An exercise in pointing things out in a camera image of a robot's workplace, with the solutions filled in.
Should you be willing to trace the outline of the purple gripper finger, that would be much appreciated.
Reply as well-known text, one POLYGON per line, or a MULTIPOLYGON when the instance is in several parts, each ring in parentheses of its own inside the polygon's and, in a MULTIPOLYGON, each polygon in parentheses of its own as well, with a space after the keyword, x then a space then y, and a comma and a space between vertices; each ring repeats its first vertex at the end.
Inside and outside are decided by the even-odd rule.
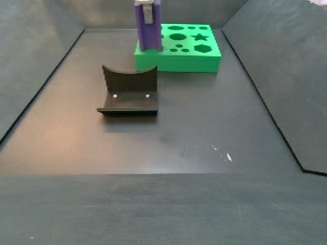
POLYGON ((151 48, 161 51, 162 43, 162 0, 153 0, 151 4, 151 48))
POLYGON ((137 26, 138 26, 138 37, 141 50, 147 49, 147 20, 149 20, 149 4, 143 2, 134 3, 137 26))

